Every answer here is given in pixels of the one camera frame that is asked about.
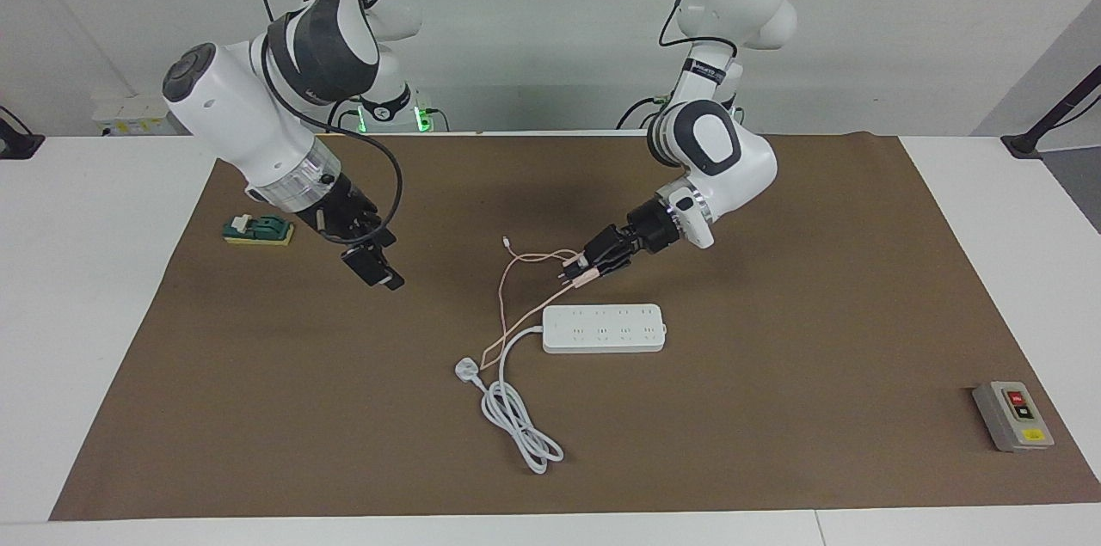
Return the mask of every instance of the power strip cord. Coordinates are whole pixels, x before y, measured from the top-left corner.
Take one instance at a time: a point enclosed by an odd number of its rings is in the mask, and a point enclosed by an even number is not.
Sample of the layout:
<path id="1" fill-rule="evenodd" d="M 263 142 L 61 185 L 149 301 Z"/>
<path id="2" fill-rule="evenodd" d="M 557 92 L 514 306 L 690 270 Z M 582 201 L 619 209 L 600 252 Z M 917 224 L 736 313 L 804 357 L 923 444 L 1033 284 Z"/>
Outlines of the power strip cord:
<path id="1" fill-rule="evenodd" d="M 560 462 L 565 458 L 562 445 L 543 434 L 532 423 L 531 415 L 520 392 L 504 380 L 504 361 L 512 346 L 520 339 L 534 334 L 542 334 L 543 327 L 527 327 L 512 337 L 503 349 L 498 361 L 498 378 L 488 387 L 478 376 L 479 367 L 473 359 L 467 357 L 455 365 L 455 374 L 460 381 L 472 383 L 482 392 L 482 415 L 494 426 L 503 429 L 516 444 L 520 455 L 527 468 L 535 474 L 547 472 L 550 462 Z"/>

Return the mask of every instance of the white power strip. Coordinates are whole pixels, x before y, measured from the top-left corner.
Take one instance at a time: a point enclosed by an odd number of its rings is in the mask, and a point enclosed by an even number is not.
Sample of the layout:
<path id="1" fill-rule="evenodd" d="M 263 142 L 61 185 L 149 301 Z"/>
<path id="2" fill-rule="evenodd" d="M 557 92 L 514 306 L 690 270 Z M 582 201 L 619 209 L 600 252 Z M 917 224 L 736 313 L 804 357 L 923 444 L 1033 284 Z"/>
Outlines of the white power strip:
<path id="1" fill-rule="evenodd" d="M 552 354 L 656 352 L 665 346 L 656 305 L 553 305 L 543 310 L 543 350 Z"/>

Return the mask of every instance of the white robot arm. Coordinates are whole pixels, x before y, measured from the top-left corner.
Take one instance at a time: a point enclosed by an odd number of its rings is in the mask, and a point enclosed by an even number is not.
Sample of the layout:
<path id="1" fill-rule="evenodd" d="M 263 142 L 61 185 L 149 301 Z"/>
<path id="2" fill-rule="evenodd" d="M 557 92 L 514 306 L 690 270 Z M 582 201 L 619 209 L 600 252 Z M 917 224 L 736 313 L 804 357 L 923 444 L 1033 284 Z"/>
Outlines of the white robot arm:
<path id="1" fill-rule="evenodd" d="M 789 40 L 795 9 L 787 0 L 677 0 L 675 9 L 687 37 L 661 45 L 690 43 L 691 51 L 668 105 L 648 128 L 647 142 L 654 159 L 684 173 L 628 214 L 624 228 L 609 226 L 598 233 L 568 261 L 567 280 L 590 269 L 607 275 L 630 264 L 635 253 L 659 252 L 680 237 L 709 248 L 711 226 L 776 177 L 767 141 L 734 122 L 715 92 L 729 73 L 741 78 L 734 61 L 739 45 L 775 50 Z"/>
<path id="2" fill-rule="evenodd" d="M 404 37 L 419 29 L 419 13 L 385 1 L 310 0 L 248 43 L 197 45 L 170 68 L 162 90 L 181 123 L 243 174 L 249 196 L 349 245 L 342 260 L 364 282 L 397 288 L 404 280 L 383 255 L 395 241 L 388 225 L 397 198 L 379 217 L 339 160 L 295 118 L 314 122 L 302 112 L 380 89 L 394 92 L 386 100 L 408 95 L 404 84 L 404 92 L 395 90 L 393 76 L 379 84 L 381 68 L 396 67 L 384 67 L 369 18 L 385 18 L 378 25 Z"/>

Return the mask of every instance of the black stand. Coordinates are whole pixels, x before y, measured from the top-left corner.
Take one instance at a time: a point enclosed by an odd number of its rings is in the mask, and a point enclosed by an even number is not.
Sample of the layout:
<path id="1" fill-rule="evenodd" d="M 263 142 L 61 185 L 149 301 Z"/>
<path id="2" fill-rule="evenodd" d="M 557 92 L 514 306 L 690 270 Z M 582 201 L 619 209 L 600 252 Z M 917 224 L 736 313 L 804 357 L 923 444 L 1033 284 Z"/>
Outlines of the black stand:
<path id="1" fill-rule="evenodd" d="M 1031 130 L 1021 135 L 1002 135 L 1002 143 L 1005 143 L 1010 153 L 1018 160 L 1040 159 L 1039 153 L 1036 151 L 1036 145 L 1044 138 L 1044 134 L 1051 131 L 1051 128 L 1057 125 L 1064 116 L 1069 114 L 1099 85 L 1101 85 L 1101 67 L 1093 68 L 1093 73 L 1086 76 L 1086 79 L 1081 80 L 1069 95 L 1064 96 L 1062 100 L 1059 100 L 1058 106 L 1051 108 L 1051 111 L 1044 116 L 1038 123 L 1035 123 Z"/>
<path id="2" fill-rule="evenodd" d="M 23 135 L 0 119 L 0 140 L 4 149 L 0 151 L 0 160 L 30 160 L 42 146 L 46 135 Z"/>

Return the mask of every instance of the gray floor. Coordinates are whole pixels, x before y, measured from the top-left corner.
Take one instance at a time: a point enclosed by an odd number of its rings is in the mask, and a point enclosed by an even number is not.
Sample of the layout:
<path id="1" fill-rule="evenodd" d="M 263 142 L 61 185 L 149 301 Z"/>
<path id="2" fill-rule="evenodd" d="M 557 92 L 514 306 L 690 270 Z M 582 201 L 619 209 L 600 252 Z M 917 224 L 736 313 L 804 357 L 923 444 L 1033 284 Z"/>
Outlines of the gray floor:
<path id="1" fill-rule="evenodd" d="M 1101 146 L 1044 153 L 1044 165 L 1101 232 Z"/>

